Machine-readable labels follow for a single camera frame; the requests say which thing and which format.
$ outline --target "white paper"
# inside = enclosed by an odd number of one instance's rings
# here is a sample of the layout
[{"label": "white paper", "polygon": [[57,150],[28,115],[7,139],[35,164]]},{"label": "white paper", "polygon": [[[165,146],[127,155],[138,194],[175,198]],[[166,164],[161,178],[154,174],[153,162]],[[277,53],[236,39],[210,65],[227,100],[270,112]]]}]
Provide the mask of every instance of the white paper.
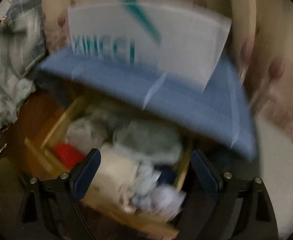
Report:
[{"label": "white paper", "polygon": [[99,0],[68,8],[75,53],[174,74],[202,90],[231,20],[176,0]]}]

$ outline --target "red cloth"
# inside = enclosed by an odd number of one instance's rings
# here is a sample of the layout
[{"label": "red cloth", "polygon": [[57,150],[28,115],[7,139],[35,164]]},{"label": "red cloth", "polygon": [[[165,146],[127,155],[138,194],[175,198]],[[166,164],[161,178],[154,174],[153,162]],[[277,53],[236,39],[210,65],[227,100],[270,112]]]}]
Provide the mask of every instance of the red cloth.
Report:
[{"label": "red cloth", "polygon": [[56,147],[54,147],[54,151],[61,162],[70,170],[85,158],[84,154],[66,143],[57,144]]}]

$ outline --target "blue folder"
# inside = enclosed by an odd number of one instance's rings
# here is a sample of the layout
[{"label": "blue folder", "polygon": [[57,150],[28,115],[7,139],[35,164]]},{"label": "blue folder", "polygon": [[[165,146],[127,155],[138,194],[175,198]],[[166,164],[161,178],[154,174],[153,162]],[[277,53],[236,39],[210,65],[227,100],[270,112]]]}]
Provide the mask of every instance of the blue folder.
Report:
[{"label": "blue folder", "polygon": [[234,65],[222,55],[204,91],[169,74],[73,54],[65,47],[37,66],[206,135],[247,160],[257,155],[253,118]]}]

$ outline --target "clothing pile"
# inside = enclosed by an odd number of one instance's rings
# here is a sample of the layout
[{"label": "clothing pile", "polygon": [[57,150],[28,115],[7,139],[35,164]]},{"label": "clothing pile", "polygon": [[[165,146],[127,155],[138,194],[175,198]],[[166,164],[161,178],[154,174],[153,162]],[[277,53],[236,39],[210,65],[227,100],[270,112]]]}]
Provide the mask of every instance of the clothing pile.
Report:
[{"label": "clothing pile", "polygon": [[[70,147],[71,155],[62,150]],[[186,193],[174,188],[173,167],[181,159],[183,145],[173,127],[94,110],[71,122],[64,145],[54,150],[71,169],[92,148],[101,152],[92,185],[103,198],[128,213],[140,210],[173,219],[180,212]]]},{"label": "clothing pile", "polygon": [[24,100],[36,90],[58,94],[64,108],[69,100],[60,79],[33,69],[46,55],[41,0],[11,0],[0,24],[0,128],[14,123]]}]

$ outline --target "wooden drawer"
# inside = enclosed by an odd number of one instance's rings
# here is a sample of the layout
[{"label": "wooden drawer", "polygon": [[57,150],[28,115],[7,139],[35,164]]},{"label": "wooden drawer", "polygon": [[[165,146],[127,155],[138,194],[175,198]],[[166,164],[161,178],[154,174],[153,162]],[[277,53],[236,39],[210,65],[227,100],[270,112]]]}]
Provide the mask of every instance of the wooden drawer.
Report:
[{"label": "wooden drawer", "polygon": [[[39,150],[36,149],[28,139],[25,141],[31,152],[36,155],[38,161],[44,169],[52,175],[53,178],[58,177],[62,172],[69,172],[60,160],[53,155],[53,148],[58,143],[64,142],[69,124],[73,120],[83,116],[88,105],[94,105],[99,109],[103,109],[104,107],[110,109],[110,107],[116,106],[123,109],[126,113],[129,111],[130,115],[134,118],[161,120],[159,117],[156,117],[150,113],[143,112],[137,108],[128,106],[123,102],[101,95],[100,93],[90,92],[79,96],[59,118],[57,123],[46,136]],[[183,130],[181,130],[181,135],[184,141],[184,153],[174,167],[177,172],[177,179],[174,186],[178,190],[181,190],[183,186],[193,147],[193,140],[184,135]],[[128,214],[110,200],[101,198],[99,191],[94,187],[90,187],[88,189],[83,201],[92,209],[102,213],[103,215],[109,216],[123,225],[152,234],[153,236],[156,235],[157,237],[165,239],[174,239],[178,234],[178,230],[168,224],[168,218],[141,212]]]}]

